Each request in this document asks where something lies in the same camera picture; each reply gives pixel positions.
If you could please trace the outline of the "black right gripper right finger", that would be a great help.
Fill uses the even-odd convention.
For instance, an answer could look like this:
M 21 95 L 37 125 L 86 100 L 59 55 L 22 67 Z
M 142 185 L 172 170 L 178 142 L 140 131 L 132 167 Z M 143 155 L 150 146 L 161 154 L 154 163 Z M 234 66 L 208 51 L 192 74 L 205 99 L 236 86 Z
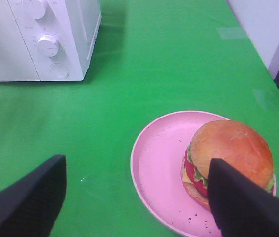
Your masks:
M 279 198 L 222 159 L 210 162 L 208 199 L 224 237 L 279 237 Z

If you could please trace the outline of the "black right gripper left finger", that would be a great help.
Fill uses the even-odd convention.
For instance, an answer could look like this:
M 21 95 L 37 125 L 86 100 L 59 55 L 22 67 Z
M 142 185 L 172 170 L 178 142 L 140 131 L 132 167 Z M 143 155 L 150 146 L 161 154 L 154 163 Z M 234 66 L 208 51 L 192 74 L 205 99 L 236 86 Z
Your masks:
M 64 155 L 54 155 L 0 191 L 0 237 L 47 237 L 67 190 Z

